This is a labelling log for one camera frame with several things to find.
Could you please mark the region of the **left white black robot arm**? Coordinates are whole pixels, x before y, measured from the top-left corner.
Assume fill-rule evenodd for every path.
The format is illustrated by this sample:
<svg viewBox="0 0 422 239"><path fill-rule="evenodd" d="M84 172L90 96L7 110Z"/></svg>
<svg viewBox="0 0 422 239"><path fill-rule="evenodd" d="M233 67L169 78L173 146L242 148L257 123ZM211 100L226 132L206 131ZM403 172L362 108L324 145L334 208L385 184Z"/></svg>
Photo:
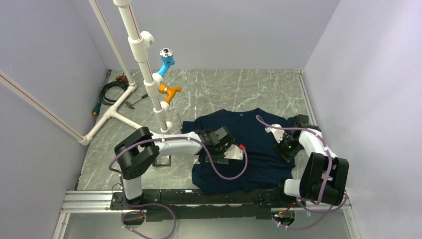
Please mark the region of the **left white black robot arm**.
<svg viewBox="0 0 422 239"><path fill-rule="evenodd" d="M157 158L172 155L204 155L209 163L242 160L243 150L234 144L227 127L197 129L182 134L157 134L141 127L115 148L124 190L123 202L137 209L143 202L142 175Z"/></svg>

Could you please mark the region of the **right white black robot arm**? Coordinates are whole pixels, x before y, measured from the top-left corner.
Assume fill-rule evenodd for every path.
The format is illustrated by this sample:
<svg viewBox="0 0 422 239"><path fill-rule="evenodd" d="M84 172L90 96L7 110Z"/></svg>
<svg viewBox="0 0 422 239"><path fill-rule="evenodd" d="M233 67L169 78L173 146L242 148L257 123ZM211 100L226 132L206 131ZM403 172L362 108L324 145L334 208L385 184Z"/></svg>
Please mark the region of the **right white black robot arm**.
<svg viewBox="0 0 422 239"><path fill-rule="evenodd" d="M316 125L295 127L273 124L266 131L275 138L275 149L281 158L290 161L304 150L308 161L300 179L287 179L274 193L277 205L285 207L293 198L338 206L343 200L349 162L338 157L325 142Z"/></svg>

